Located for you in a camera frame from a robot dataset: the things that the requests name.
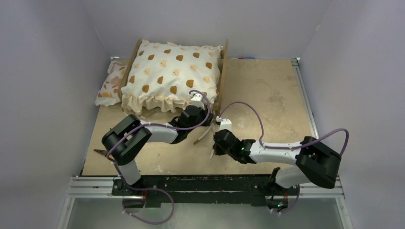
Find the floral print small pillow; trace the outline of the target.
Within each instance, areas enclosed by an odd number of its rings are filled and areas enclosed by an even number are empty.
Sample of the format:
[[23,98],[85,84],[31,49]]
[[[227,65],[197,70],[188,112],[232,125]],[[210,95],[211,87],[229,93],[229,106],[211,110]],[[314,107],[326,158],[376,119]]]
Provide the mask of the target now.
[[112,106],[121,102],[118,96],[119,86],[123,79],[128,60],[114,58],[107,69],[107,78],[97,93],[96,106]]

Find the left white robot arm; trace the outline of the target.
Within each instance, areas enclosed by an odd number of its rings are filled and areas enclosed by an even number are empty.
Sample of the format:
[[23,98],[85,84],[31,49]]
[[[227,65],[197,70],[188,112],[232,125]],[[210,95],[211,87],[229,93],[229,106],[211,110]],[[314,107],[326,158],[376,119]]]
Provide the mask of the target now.
[[149,123],[130,114],[110,129],[101,139],[122,179],[131,187],[141,188],[141,174],[135,158],[147,143],[177,144],[200,126],[209,126],[214,114],[204,108],[189,105],[179,116],[166,124]]

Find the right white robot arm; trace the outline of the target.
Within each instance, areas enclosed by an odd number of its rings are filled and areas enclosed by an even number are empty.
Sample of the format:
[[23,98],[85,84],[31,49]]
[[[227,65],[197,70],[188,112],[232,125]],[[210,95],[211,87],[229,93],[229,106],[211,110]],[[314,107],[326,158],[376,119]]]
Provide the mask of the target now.
[[341,155],[311,136],[301,142],[264,147],[254,139],[240,140],[224,129],[215,132],[213,140],[215,155],[228,155],[241,164],[287,164],[272,172],[272,182],[281,188],[309,182],[327,189],[335,187]]

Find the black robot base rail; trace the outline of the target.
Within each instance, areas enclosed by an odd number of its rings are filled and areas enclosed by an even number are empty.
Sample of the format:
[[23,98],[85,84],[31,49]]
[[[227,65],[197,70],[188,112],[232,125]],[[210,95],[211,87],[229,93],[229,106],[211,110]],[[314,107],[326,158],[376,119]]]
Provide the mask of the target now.
[[296,185],[284,189],[270,174],[258,175],[144,175],[128,188],[120,178],[113,179],[112,195],[123,198],[139,196],[147,208],[162,203],[249,204],[276,208],[281,200],[291,200],[298,193]]

